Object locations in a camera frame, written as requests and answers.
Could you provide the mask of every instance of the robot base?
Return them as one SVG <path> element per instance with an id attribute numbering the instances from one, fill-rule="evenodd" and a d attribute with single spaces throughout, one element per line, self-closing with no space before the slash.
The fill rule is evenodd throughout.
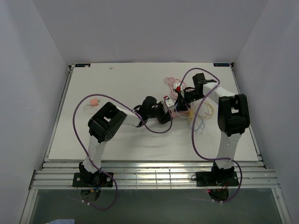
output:
<path id="1" fill-rule="evenodd" d="M 109 187 L 113 186 L 113 180 L 111 180 L 110 177 L 106 176 L 103 173 L 99 173 L 98 177 L 99 177 L 98 184 L 96 184 L 94 186 L 90 186 L 83 181 L 80 173 L 75 173 L 72 186 L 75 188 L 90 188 L 90 187 L 96 188 L 99 186 L 101 188 L 109 188 Z"/>
<path id="2" fill-rule="evenodd" d="M 196 186 L 198 187 L 219 187 L 226 184 L 228 181 L 228 186 L 235 187 L 239 186 L 239 181 L 237 173 L 234 171 L 232 177 L 222 179 L 218 181 L 212 176 L 212 172 L 196 172 Z"/>

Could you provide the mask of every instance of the gray wall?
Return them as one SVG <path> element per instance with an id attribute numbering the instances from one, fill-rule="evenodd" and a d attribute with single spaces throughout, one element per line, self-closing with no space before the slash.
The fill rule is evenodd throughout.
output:
<path id="1" fill-rule="evenodd" d="M 16 224 L 50 139 L 67 66 L 31 0 L 0 1 L 0 223 Z"/>
<path id="2" fill-rule="evenodd" d="M 34 0 L 63 58 L 232 62 L 267 0 Z"/>
<path id="3" fill-rule="evenodd" d="M 293 223 L 299 223 L 299 2 L 269 1 L 238 56 L 262 157 L 275 168 Z"/>

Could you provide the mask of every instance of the purple hose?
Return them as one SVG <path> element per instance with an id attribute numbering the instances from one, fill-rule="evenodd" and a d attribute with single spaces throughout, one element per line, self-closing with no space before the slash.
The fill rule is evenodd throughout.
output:
<path id="1" fill-rule="evenodd" d="M 117 199 L 117 192 L 118 192 L 118 188 L 117 188 L 116 180 L 115 180 L 110 174 L 108 174 L 108 173 L 106 173 L 105 171 L 103 171 L 103 170 L 101 170 L 100 168 L 98 168 L 98 167 L 93 163 L 93 161 L 90 159 L 90 155 L 89 155 L 87 149 L 85 148 L 83 142 L 81 141 L 81 139 L 80 139 L 80 137 L 79 137 L 79 135 L 78 135 L 77 129 L 76 129 L 76 125 L 75 125 L 75 117 L 76 117 L 76 113 L 77 113 L 77 110 L 78 110 L 79 106 L 84 102 L 84 100 L 86 100 L 86 99 L 89 98 L 89 97 L 94 97 L 94 96 L 100 96 L 100 97 L 106 97 L 106 98 L 109 98 L 109 99 L 115 101 L 116 103 L 119 103 L 120 105 L 122 105 L 123 107 L 125 107 L 126 109 L 128 109 L 129 111 L 131 111 L 131 112 L 133 112 L 133 113 L 134 113 L 134 111 L 133 111 L 132 109 L 130 109 L 128 106 L 124 105 L 123 103 L 119 102 L 118 100 L 116 100 L 116 99 L 114 99 L 114 98 L 112 98 L 112 97 L 110 97 L 110 96 L 107 96 L 107 95 L 104 95 L 104 94 L 91 94 L 91 95 L 88 95 L 88 96 L 84 97 L 84 98 L 78 103 L 78 105 L 77 105 L 76 108 L 75 108 L 74 114 L 73 114 L 72 123 L 73 123 L 73 129 L 74 129 L 75 135 L 76 135 L 76 137 L 77 137 L 77 139 L 78 139 L 80 145 L 81 145 L 82 148 L 84 149 L 84 152 L 85 152 L 86 156 L 88 157 L 90 163 L 91 163 L 91 164 L 92 164 L 98 171 L 100 171 L 101 173 L 103 173 L 103 174 L 105 174 L 106 176 L 110 177 L 111 180 L 115 183 L 115 189 L 116 189 L 116 191 L 115 191 L 115 197 L 114 197 L 114 200 L 112 201 L 112 203 L 111 203 L 108 207 L 106 207 L 106 208 L 101 208 L 101 207 L 99 207 L 99 206 L 97 206 L 97 205 L 95 205 L 95 204 L 90 203 L 91 206 L 93 206 L 93 207 L 95 207 L 95 208 L 97 208 L 97 209 L 99 209 L 99 210 L 105 211 L 105 210 L 110 209 L 110 208 L 115 204 L 115 202 L 116 202 L 116 199 Z M 144 120 L 141 118 L 141 116 L 140 116 L 139 114 L 137 114 L 137 113 L 134 113 L 134 114 L 141 120 L 141 122 L 144 124 L 144 126 L 146 127 L 146 129 L 148 129 L 150 132 L 157 133 L 157 134 L 163 134 L 163 133 L 168 132 L 168 131 L 171 129 L 171 127 L 172 127 L 172 116 L 171 116 L 171 112 L 170 112 L 170 110 L 169 110 L 169 108 L 168 108 L 168 106 L 167 106 L 167 104 L 166 104 L 166 98 L 164 98 L 164 103 L 165 103 L 165 105 L 166 105 L 167 111 L 168 111 L 168 113 L 170 114 L 170 118 L 171 118 L 171 124 L 170 124 L 169 128 L 168 128 L 166 131 L 163 131 L 163 132 L 156 132 L 156 131 L 152 131 L 152 130 L 150 130 L 150 129 L 147 127 L 147 125 L 145 124 Z"/>
<path id="2" fill-rule="evenodd" d="M 188 71 L 185 73 L 185 75 L 184 75 L 184 77 L 183 77 L 183 79 L 182 79 L 181 84 L 183 83 L 183 80 L 185 79 L 185 77 L 187 76 L 187 74 L 188 74 L 190 71 L 192 71 L 192 70 L 201 70 L 201 71 L 205 71 L 205 72 L 207 72 L 208 74 L 210 74 L 211 76 L 213 76 L 213 77 L 217 80 L 217 82 L 218 82 L 217 86 L 215 86 L 213 89 L 211 89 L 211 90 L 205 95 L 205 97 L 203 97 L 202 101 L 200 102 L 200 104 L 199 104 L 199 106 L 198 106 L 198 108 L 197 108 L 197 110 L 196 110 L 196 112 L 195 112 L 194 119 L 193 119 L 193 123 L 192 123 L 191 139 L 192 139 L 192 146 L 193 146 L 193 149 L 194 149 L 195 153 L 196 153 L 200 158 L 202 158 L 202 159 L 204 159 L 204 160 L 207 160 L 207 161 L 231 160 L 232 162 L 234 162 L 234 163 L 238 166 L 238 168 L 239 168 L 239 170 L 240 170 L 240 183 L 239 183 L 239 186 L 238 186 L 237 190 L 235 191 L 235 193 L 234 193 L 228 200 L 223 201 L 223 203 L 230 202 L 230 201 L 231 201 L 231 200 L 238 194 L 238 192 L 239 192 L 239 190 L 240 190 L 240 187 L 241 187 L 241 184 L 242 184 L 242 180 L 243 180 L 243 174 L 242 174 L 242 170 L 241 170 L 241 167 L 240 167 L 239 163 L 238 163 L 237 161 L 235 161 L 235 160 L 229 158 L 229 157 L 214 158 L 214 159 L 206 158 L 206 157 L 202 156 L 201 154 L 199 154 L 199 152 L 198 152 L 197 149 L 196 149 L 195 141 L 194 141 L 194 129 L 195 129 L 195 123 L 196 123 L 197 115 L 198 115 L 198 113 L 199 113 L 199 109 L 201 108 L 201 106 L 202 106 L 202 104 L 204 103 L 204 101 L 206 100 L 206 98 L 207 98 L 207 97 L 208 97 L 208 96 L 209 96 L 215 89 L 217 89 L 217 87 L 220 85 L 220 80 L 219 80 L 219 78 L 217 78 L 215 75 L 213 75 L 211 72 L 209 72 L 209 71 L 207 71 L 207 70 L 205 70 L 205 69 L 201 69 L 201 68 L 192 68 L 192 69 L 188 70 Z"/>

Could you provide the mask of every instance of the purple cable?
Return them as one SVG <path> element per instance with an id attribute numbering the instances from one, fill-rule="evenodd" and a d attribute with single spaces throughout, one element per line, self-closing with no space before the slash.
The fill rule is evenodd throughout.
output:
<path id="1" fill-rule="evenodd" d="M 106 98 L 109 98 L 109 99 L 115 101 L 116 103 L 122 105 L 123 107 L 125 107 L 125 108 L 128 109 L 129 111 L 131 111 L 131 112 L 133 112 L 133 113 L 134 113 L 134 111 L 133 111 L 132 109 L 130 109 L 128 106 L 124 105 L 123 103 L 119 102 L 118 100 L 116 100 L 116 99 L 114 99 L 114 98 L 112 98 L 112 97 L 110 97 L 110 96 L 107 96 L 107 95 L 104 95 L 104 94 L 91 94 L 91 95 L 88 95 L 88 96 L 84 97 L 84 98 L 78 103 L 78 105 L 77 105 L 76 108 L 75 108 L 74 114 L 73 114 L 72 123 L 73 123 L 73 129 L 74 129 L 75 135 L 76 135 L 76 137 L 77 137 L 77 139 L 78 139 L 80 145 L 81 145 L 82 148 L 84 149 L 84 152 L 85 152 L 86 156 L 88 157 L 90 163 L 91 163 L 91 164 L 92 164 L 98 171 L 100 171 L 100 172 L 102 172 L 103 174 L 105 174 L 106 176 L 110 177 L 111 180 L 115 183 L 115 189 L 116 189 L 116 191 L 115 191 L 115 198 L 114 198 L 114 200 L 112 201 L 112 203 L 111 203 L 108 207 L 106 207 L 106 208 L 101 208 L 101 207 L 99 207 L 99 206 L 97 206 L 97 205 L 95 205 L 95 204 L 90 203 L 91 206 L 93 206 L 93 207 L 95 207 L 95 208 L 97 208 L 97 209 L 99 209 L 99 210 L 105 211 L 105 210 L 110 209 L 110 208 L 115 204 L 115 202 L 116 202 L 116 199 L 117 199 L 117 191 L 118 191 L 116 180 L 115 180 L 110 174 L 108 174 L 108 173 L 106 173 L 105 171 L 103 171 L 103 170 L 101 170 L 100 168 L 98 168 L 98 167 L 93 163 L 93 161 L 90 159 L 90 155 L 89 155 L 87 149 L 85 148 L 83 142 L 81 141 L 81 139 L 80 139 L 80 137 L 79 137 L 79 135 L 78 135 L 77 129 L 76 129 L 76 125 L 75 125 L 75 117 L 76 117 L 76 113 L 77 113 L 77 110 L 78 110 L 79 106 L 84 102 L 84 100 L 86 100 L 86 99 L 89 98 L 89 97 L 94 97 L 94 96 L 100 96 L 100 97 L 106 97 Z M 145 126 L 150 132 L 157 133 L 157 134 L 163 134 L 163 133 L 168 132 L 168 131 L 171 129 L 171 127 L 172 127 L 172 116 L 171 116 L 171 112 L 170 112 L 170 110 L 169 110 L 169 107 L 168 107 L 167 104 L 166 104 L 166 98 L 164 98 L 164 103 L 165 103 L 165 105 L 166 105 L 167 111 L 168 111 L 168 113 L 170 114 L 170 118 L 171 118 L 171 124 L 170 124 L 169 128 L 168 128 L 166 131 L 163 131 L 163 132 L 156 132 L 156 131 L 152 131 L 152 130 L 150 130 L 150 129 L 146 126 L 146 124 L 145 124 L 144 120 L 141 118 L 141 116 L 140 116 L 139 114 L 137 114 L 137 113 L 134 113 L 134 114 L 141 120 L 141 122 L 144 124 L 144 126 Z"/>
<path id="2" fill-rule="evenodd" d="M 235 193 L 234 193 L 228 200 L 223 201 L 223 203 L 226 203 L 226 202 L 230 202 L 230 201 L 231 201 L 231 200 L 238 194 L 238 192 L 239 192 L 239 190 L 240 190 L 240 187 L 241 187 L 241 184 L 242 184 L 243 174 L 242 174 L 241 167 L 240 167 L 240 165 L 239 165 L 239 163 L 238 163 L 237 161 L 235 161 L 235 160 L 233 160 L 233 159 L 231 159 L 231 158 L 229 158 L 229 157 L 221 157 L 221 158 L 214 158 L 214 159 L 206 158 L 206 157 L 202 156 L 201 154 L 199 154 L 199 152 L 198 152 L 197 149 L 196 149 L 195 141 L 194 141 L 194 129 L 195 129 L 195 123 L 196 123 L 197 115 L 198 115 L 198 113 L 199 113 L 199 109 L 201 108 L 201 106 L 202 106 L 202 104 L 204 103 L 204 101 L 206 100 L 206 98 L 207 98 L 207 97 L 208 97 L 208 96 L 209 96 L 215 89 L 217 89 L 217 87 L 220 85 L 220 80 L 219 80 L 218 77 L 216 77 L 215 75 L 213 75 L 211 72 L 209 72 L 209 71 L 207 71 L 207 70 L 205 70 L 205 69 L 201 69 L 201 68 L 192 68 L 192 69 L 188 70 L 188 71 L 185 73 L 185 75 L 184 75 L 184 77 L 183 77 L 183 79 L 182 79 L 181 84 L 183 83 L 183 80 L 185 79 L 185 77 L 187 76 L 187 74 L 188 74 L 190 71 L 192 71 L 192 70 L 196 70 L 196 69 L 205 71 L 206 73 L 208 73 L 208 74 L 210 74 L 211 76 L 213 76 L 213 77 L 217 80 L 218 84 L 217 84 L 217 86 L 215 86 L 213 89 L 211 89 L 211 90 L 205 95 L 205 97 L 203 97 L 202 101 L 200 102 L 200 104 L 199 104 L 199 106 L 198 106 L 198 108 L 197 108 L 197 110 L 196 110 L 196 112 L 195 112 L 194 119 L 193 119 L 193 123 L 192 123 L 192 131 L 191 131 L 191 139 L 192 139 L 192 146 L 193 146 L 193 149 L 194 149 L 195 153 L 196 153 L 200 158 L 202 158 L 202 159 L 204 159 L 204 160 L 207 160 L 207 161 L 231 160 L 232 162 L 234 162 L 234 163 L 238 166 L 238 168 L 239 168 L 239 170 L 240 170 L 240 183 L 239 183 L 239 186 L 238 186 L 236 192 L 235 192 Z"/>

